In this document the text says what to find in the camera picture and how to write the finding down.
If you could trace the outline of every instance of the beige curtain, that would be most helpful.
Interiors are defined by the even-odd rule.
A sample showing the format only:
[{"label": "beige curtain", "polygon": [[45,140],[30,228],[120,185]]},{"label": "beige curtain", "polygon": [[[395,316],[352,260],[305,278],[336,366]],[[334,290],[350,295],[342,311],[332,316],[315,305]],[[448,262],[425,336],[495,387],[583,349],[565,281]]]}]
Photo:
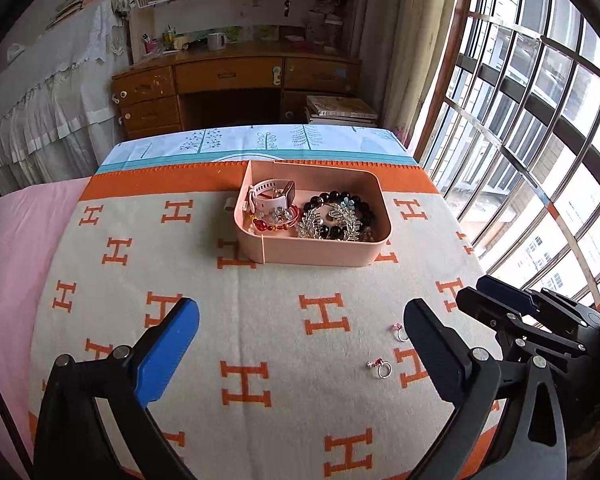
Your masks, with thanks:
[{"label": "beige curtain", "polygon": [[432,84],[455,0],[358,0],[351,53],[362,60],[360,97],[408,145]]}]

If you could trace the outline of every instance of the black bead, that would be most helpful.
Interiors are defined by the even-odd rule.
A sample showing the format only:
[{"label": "black bead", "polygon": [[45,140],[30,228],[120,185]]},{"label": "black bead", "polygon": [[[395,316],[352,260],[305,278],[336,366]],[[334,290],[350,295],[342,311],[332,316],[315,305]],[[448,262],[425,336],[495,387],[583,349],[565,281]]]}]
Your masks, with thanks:
[{"label": "black bead", "polygon": [[329,236],[332,240],[342,240],[344,238],[344,231],[341,227],[334,225],[331,227]]}]

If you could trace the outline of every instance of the metal screw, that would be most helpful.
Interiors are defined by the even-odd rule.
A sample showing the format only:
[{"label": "metal screw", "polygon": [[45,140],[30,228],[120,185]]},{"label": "metal screw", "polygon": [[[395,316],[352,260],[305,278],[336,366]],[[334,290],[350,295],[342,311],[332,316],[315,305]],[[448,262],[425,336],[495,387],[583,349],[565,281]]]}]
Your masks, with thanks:
[{"label": "metal screw", "polygon": [[533,362],[538,368],[544,368],[546,366],[546,359],[541,355],[534,355]]},{"label": "metal screw", "polygon": [[62,354],[56,357],[56,366],[67,366],[69,364],[69,355]]},{"label": "metal screw", "polygon": [[474,348],[471,353],[476,359],[478,359],[478,361],[486,361],[489,358],[489,352],[487,352],[484,348]]},{"label": "metal screw", "polygon": [[131,353],[131,348],[126,345],[117,346],[113,351],[113,357],[116,359],[124,359]]}]

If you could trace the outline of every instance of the teal stripe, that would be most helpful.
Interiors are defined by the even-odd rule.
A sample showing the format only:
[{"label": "teal stripe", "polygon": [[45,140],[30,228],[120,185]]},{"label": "teal stripe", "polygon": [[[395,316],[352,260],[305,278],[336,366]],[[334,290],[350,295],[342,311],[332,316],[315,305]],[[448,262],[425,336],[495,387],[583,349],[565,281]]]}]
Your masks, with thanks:
[{"label": "teal stripe", "polygon": [[[244,150],[229,150],[227,152],[186,153],[184,155],[158,156],[140,160],[127,160],[113,164],[102,165],[96,174],[111,171],[137,170],[139,168],[156,168],[173,164],[191,162],[215,162],[219,159],[235,155],[243,155]],[[335,150],[249,150],[248,153],[269,155],[281,160],[339,160],[344,162],[376,162],[379,164],[398,164],[400,166],[416,166],[417,163],[409,155],[389,155],[387,153],[338,152]]]}]

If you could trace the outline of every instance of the blue flower charm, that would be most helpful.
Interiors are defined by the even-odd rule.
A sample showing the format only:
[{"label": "blue flower charm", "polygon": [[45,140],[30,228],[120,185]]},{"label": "blue flower charm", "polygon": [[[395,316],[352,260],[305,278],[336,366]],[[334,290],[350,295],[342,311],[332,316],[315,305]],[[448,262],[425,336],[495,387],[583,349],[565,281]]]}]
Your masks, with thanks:
[{"label": "blue flower charm", "polygon": [[344,197],[342,199],[342,206],[346,207],[347,209],[351,209],[353,211],[355,209],[355,207],[356,207],[356,203],[353,202],[352,199]]}]

